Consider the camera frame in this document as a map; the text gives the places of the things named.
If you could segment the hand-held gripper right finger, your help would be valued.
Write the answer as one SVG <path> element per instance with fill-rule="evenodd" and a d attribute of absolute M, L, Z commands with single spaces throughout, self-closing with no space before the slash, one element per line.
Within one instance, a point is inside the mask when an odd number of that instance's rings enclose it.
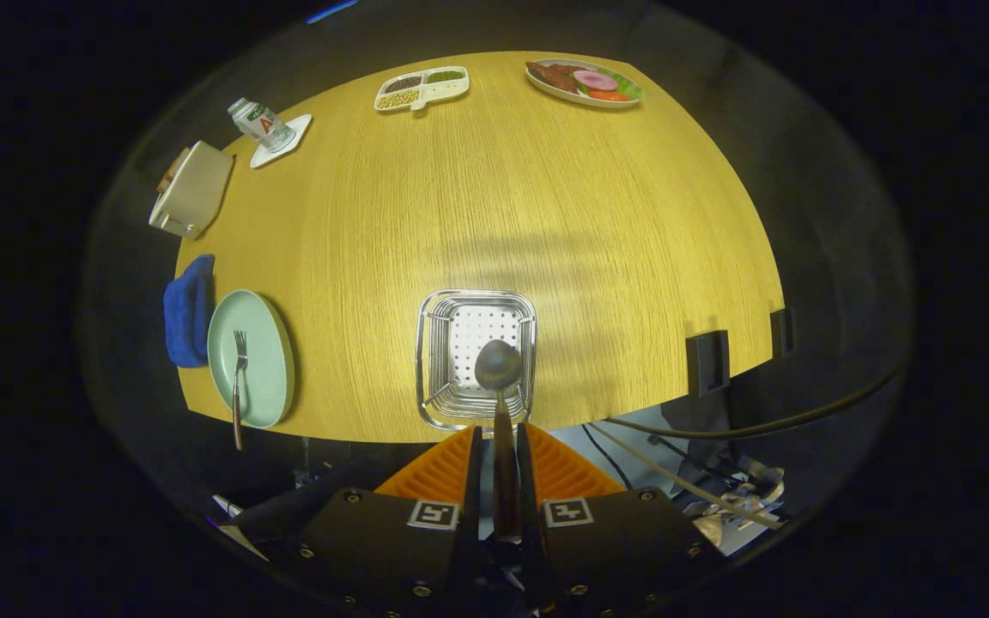
<path fill-rule="evenodd" d="M 647 617 L 723 555 L 659 488 L 625 488 L 572 447 L 517 430 L 522 576 L 542 617 Z"/>

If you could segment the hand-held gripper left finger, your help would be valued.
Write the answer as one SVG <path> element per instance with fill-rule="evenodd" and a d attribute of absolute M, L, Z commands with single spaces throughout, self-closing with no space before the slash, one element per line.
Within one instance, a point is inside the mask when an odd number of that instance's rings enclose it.
<path fill-rule="evenodd" d="M 370 617 L 463 617 L 477 570 L 482 430 L 372 490 L 343 488 L 297 536 L 301 577 Z"/>

